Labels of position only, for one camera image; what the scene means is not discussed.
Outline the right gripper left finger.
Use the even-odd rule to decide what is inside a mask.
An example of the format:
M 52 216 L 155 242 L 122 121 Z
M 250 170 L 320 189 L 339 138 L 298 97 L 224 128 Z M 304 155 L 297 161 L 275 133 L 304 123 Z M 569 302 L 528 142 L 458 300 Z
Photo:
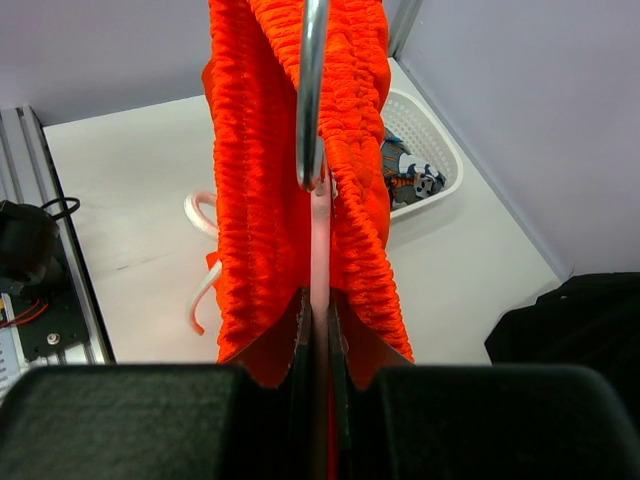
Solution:
M 223 364 L 67 365 L 1 406 L 5 479 L 309 479 L 311 309 Z

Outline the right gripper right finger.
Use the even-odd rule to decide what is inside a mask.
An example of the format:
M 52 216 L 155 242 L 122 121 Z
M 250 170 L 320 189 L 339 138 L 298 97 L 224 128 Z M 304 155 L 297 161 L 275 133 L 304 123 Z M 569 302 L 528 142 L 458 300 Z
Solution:
M 575 366 L 416 365 L 330 295 L 333 479 L 635 479 L 613 388 Z

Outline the patterned blue orange shorts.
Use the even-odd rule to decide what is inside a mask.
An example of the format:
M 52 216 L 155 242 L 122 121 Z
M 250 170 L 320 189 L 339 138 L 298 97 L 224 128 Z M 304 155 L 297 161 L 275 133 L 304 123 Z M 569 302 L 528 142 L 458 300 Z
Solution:
M 404 141 L 389 129 L 385 129 L 381 155 L 393 210 L 425 200 L 446 186 L 446 177 L 426 160 L 413 155 Z

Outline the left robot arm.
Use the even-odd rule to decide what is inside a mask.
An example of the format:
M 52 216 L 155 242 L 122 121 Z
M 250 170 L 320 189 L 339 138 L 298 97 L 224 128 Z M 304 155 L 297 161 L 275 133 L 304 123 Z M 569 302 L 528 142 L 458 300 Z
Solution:
M 1 202 L 1 292 L 26 300 L 50 299 L 70 282 L 59 249 L 58 222 L 80 208 L 75 197 L 38 207 Z

